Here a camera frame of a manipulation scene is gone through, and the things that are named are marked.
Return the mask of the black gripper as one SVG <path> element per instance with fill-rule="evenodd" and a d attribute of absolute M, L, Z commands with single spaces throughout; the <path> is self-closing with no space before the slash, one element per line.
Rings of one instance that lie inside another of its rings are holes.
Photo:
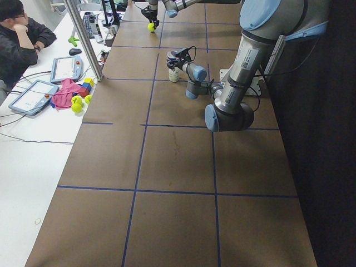
<path fill-rule="evenodd" d="M 167 60 L 169 60 L 166 62 L 168 69 L 174 70 L 175 67 L 177 67 L 178 69 L 181 70 L 182 65 L 184 64 L 185 58 L 176 57 L 176 51 L 168 51 Z"/>
<path fill-rule="evenodd" d="M 159 26 L 159 19 L 157 18 L 158 5 L 149 4 L 147 7 L 141 10 L 142 15 L 154 24 L 154 28 Z"/>

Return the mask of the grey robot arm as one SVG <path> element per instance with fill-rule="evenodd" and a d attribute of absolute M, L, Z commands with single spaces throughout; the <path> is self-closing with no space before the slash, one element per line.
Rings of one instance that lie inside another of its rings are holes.
<path fill-rule="evenodd" d="M 149 0 L 146 1 L 148 5 L 141 9 L 141 14 L 149 20 L 150 26 L 153 27 L 153 29 L 156 29 L 160 21 L 157 19 L 158 15 L 158 7 L 159 7 L 159 1 L 157 0 Z M 193 4 L 197 3 L 203 3 L 203 4 L 240 4 L 243 3 L 244 1 L 238 0 L 238 1 L 228 1 L 228 0 L 223 0 L 223 1 L 199 1 L 199 0 L 163 0 L 162 3 L 166 9 L 166 13 L 170 18 L 174 18 L 177 16 L 178 12 L 187 9 L 187 7 L 192 6 Z"/>
<path fill-rule="evenodd" d="M 254 120 L 253 110 L 242 102 L 261 64 L 271 56 L 278 38 L 311 39 L 325 33 L 330 1 L 244 1 L 240 11 L 241 40 L 224 85 L 206 82 L 206 70 L 193 62 L 188 50 L 167 53 L 167 66 L 188 77 L 186 96 L 211 95 L 205 108 L 206 127 L 212 132 L 241 131 Z"/>

